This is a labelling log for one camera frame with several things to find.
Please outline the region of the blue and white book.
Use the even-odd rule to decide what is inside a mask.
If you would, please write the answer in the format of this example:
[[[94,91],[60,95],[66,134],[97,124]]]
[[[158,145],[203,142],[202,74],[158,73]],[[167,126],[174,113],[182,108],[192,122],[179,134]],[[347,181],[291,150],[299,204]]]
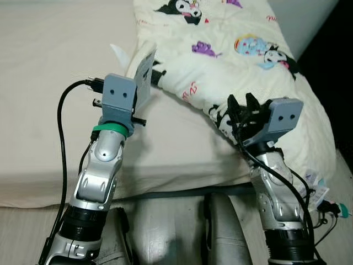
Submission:
[[[151,78],[154,56],[156,55],[156,46],[154,43],[144,43],[135,54],[127,73],[132,74],[132,78],[137,86],[135,93],[135,111],[139,112],[141,108],[151,98]]]

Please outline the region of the cream cartoon print blanket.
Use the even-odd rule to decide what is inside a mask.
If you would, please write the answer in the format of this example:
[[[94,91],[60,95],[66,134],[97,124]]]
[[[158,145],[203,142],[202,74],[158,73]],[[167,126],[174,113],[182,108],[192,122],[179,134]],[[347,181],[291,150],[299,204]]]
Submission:
[[[267,0],[133,0],[139,43],[156,44],[152,83],[229,136],[227,98],[296,98],[297,126],[279,139],[286,164],[329,181],[337,169],[330,120],[302,75]]]

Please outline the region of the white paper piece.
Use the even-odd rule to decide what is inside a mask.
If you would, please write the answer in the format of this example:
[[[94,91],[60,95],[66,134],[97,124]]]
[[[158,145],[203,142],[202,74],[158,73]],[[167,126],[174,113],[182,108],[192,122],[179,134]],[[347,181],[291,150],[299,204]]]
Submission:
[[[109,44],[111,50],[114,52],[114,55],[117,58],[117,61],[119,63],[119,66],[121,66],[121,69],[123,71],[127,71],[130,63],[132,56],[129,55],[123,48],[120,46],[114,45],[114,44]]]

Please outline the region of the black wardrobe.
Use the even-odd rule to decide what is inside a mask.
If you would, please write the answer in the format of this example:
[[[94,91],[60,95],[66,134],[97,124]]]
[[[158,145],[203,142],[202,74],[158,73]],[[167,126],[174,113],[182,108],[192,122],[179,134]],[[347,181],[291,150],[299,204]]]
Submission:
[[[352,170],[352,55],[345,48],[351,31],[352,0],[337,0],[298,61],[330,120],[335,146]]]

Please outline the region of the white care labels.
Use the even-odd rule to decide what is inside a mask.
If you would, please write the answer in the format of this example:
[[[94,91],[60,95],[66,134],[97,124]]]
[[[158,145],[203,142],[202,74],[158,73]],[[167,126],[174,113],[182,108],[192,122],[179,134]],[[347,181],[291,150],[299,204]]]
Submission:
[[[307,182],[308,187],[314,190],[314,192],[310,193],[308,210],[315,212],[317,207],[322,204],[322,201],[325,199],[330,189],[325,183],[325,179],[320,177],[318,172],[313,169],[308,169],[303,178]]]

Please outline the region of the grey robot right leg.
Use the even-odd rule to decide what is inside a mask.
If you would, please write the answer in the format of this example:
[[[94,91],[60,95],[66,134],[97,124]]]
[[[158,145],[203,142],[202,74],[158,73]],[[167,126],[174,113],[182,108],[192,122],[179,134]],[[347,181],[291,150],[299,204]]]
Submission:
[[[253,265],[231,199],[222,193],[207,194],[202,213],[207,223],[201,241],[202,265]]]

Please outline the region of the grey robot leg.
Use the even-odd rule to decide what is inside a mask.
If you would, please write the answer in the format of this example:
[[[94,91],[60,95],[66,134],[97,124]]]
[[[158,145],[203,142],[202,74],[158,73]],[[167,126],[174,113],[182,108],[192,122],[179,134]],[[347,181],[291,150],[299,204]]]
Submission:
[[[109,210],[96,265],[140,265],[128,237],[130,225],[123,208]]]
[[[222,193],[207,194],[202,213],[207,223],[201,241],[202,265],[253,265],[231,199]]]

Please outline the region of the grey robot left leg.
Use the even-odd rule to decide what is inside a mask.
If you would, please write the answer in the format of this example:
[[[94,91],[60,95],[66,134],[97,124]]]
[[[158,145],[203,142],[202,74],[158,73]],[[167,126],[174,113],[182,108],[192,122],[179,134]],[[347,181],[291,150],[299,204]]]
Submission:
[[[123,208],[109,210],[96,265],[140,265],[128,237],[130,225]]]

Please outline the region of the teal and black plug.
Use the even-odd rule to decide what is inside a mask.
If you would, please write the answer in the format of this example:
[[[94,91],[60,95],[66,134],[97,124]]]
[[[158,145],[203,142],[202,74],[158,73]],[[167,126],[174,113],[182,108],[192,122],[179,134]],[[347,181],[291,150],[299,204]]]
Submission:
[[[343,219],[347,219],[351,215],[345,204],[330,201],[320,202],[317,210],[323,214],[333,214],[334,217],[342,217]]]

